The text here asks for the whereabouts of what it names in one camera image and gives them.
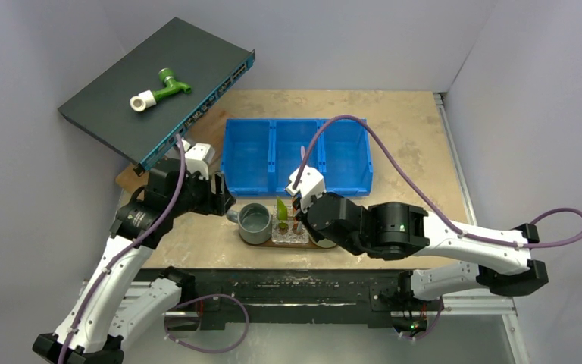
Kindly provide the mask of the light green mug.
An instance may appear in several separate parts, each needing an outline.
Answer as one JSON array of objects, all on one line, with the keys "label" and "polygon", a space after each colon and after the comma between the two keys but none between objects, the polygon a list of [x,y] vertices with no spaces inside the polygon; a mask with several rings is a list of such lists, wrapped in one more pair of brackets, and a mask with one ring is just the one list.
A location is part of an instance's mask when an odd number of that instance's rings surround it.
[{"label": "light green mug", "polygon": [[334,243],[332,240],[328,240],[328,239],[321,239],[321,240],[313,239],[312,243],[321,249],[331,249],[331,248],[334,248],[336,246],[336,243]]}]

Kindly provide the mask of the clear plastic blister pack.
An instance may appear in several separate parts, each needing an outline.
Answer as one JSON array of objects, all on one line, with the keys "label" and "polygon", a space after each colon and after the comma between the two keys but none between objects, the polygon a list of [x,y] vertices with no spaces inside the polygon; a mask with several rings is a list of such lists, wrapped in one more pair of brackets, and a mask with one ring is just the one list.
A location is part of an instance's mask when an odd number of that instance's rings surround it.
[{"label": "clear plastic blister pack", "polygon": [[307,238],[309,238],[309,234],[307,232],[307,230],[304,228],[303,226],[303,232],[301,235],[295,235],[292,232],[292,226],[293,226],[293,222],[294,222],[294,212],[295,210],[293,209],[292,206],[286,206],[288,209],[288,219],[287,219],[287,223],[288,223],[288,229],[285,231],[279,231],[277,228],[277,224],[278,224],[278,219],[277,219],[277,206],[273,207],[273,212],[272,212],[272,235],[271,235],[271,239],[273,241],[287,241],[287,242],[298,242],[301,240],[306,240]]}]

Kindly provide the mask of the grey mug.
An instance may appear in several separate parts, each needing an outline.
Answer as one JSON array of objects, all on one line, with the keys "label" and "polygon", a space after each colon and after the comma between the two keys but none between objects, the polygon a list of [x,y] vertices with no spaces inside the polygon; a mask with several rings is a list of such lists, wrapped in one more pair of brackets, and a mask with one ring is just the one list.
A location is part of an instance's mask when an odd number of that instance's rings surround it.
[{"label": "grey mug", "polygon": [[262,245],[272,238],[272,215],[260,203],[249,203],[239,211],[230,210],[226,217],[238,225],[240,238],[249,245]]}]

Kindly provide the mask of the green toothpaste tube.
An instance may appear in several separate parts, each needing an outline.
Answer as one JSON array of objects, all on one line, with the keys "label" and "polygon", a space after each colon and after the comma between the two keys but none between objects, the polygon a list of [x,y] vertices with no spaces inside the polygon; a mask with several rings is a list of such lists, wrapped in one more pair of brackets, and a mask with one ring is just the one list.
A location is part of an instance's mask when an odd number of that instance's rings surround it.
[{"label": "green toothpaste tube", "polygon": [[277,197],[277,228],[279,231],[285,231],[288,229],[288,209],[285,202],[278,196]]}]

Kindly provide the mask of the blue divided plastic bin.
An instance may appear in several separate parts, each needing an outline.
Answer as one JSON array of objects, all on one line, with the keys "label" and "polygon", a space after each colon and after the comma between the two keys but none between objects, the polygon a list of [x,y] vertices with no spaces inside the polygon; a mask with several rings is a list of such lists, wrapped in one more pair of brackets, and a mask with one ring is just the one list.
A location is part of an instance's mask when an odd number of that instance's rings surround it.
[{"label": "blue divided plastic bin", "polygon": [[[283,196],[301,151],[323,119],[229,119],[224,132],[221,171],[234,196]],[[328,191],[367,196],[374,166],[369,136],[349,119],[332,124],[311,151],[308,166],[323,174]]]}]

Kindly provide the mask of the brown oval wooden tray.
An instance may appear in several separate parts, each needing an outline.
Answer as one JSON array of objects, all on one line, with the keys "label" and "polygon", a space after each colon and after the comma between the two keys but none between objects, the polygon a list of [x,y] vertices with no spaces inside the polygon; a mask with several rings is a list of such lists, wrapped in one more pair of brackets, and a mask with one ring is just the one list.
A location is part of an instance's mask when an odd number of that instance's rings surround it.
[{"label": "brown oval wooden tray", "polygon": [[260,244],[247,243],[245,240],[243,242],[249,246],[281,248],[281,249],[332,249],[335,247],[334,243],[328,245],[327,247],[318,246],[310,238],[307,238],[306,240],[301,240],[298,242],[273,241],[272,239],[269,239],[269,240],[267,240],[263,243],[260,243]]}]

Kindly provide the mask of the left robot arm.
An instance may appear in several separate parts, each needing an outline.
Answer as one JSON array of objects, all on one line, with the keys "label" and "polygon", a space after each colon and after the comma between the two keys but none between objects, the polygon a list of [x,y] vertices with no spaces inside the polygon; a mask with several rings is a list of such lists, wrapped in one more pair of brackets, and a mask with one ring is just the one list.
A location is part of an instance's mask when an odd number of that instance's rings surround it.
[{"label": "left robot arm", "polygon": [[159,162],[147,184],[117,210],[101,260],[77,303],[53,332],[36,338],[33,352],[49,363],[121,363],[169,309],[202,313],[195,277],[173,266],[126,309],[120,305],[175,218],[188,212],[223,216],[235,201],[223,173],[205,177],[191,159]]}]

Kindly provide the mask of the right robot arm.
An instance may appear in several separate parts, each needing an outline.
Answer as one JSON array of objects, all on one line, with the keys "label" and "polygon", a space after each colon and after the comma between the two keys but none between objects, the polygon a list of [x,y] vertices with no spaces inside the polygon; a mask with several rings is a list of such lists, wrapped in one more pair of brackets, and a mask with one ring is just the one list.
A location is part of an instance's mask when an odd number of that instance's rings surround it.
[{"label": "right robot arm", "polygon": [[454,232],[443,220],[419,206],[385,202],[358,206],[336,193],[293,198],[295,218],[315,241],[329,240],[354,256],[401,260],[439,256],[454,263],[415,269],[399,279],[397,303],[412,309],[445,294],[486,288],[504,297],[522,297],[549,281],[546,264],[532,259],[529,245],[538,237],[525,224],[510,231],[488,230],[489,237],[511,237],[514,246],[484,243]]}]

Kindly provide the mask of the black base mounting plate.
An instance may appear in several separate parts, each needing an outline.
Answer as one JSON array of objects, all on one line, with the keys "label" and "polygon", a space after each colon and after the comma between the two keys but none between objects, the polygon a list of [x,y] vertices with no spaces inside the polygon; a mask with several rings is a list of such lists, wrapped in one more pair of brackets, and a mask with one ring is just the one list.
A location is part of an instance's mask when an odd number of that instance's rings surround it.
[{"label": "black base mounting plate", "polygon": [[201,316],[202,330],[222,330],[229,323],[366,325],[422,331],[427,313],[443,301],[411,295],[411,272],[403,269],[228,269],[143,268],[135,284],[173,278],[183,284],[182,309]]}]

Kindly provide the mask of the green white pipe fitting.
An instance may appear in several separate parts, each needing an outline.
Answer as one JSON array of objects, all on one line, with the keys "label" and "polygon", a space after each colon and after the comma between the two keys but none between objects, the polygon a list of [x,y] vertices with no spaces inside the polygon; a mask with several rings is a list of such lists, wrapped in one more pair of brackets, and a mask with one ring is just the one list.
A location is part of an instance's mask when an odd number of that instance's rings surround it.
[{"label": "green white pipe fitting", "polygon": [[174,71],[170,68],[161,69],[158,72],[158,78],[164,84],[162,89],[146,90],[130,98],[129,106],[135,112],[144,112],[147,108],[155,106],[162,99],[176,93],[190,94],[192,92],[192,87],[188,83],[179,81]]}]

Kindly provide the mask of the dark network switch box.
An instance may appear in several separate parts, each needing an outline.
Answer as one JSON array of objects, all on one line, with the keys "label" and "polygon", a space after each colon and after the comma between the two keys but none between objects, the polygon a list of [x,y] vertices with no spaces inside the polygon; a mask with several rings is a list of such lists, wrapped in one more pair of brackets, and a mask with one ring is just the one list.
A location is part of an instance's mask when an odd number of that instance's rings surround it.
[{"label": "dark network switch box", "polygon": [[58,110],[143,174],[254,62],[255,51],[175,17]]}]

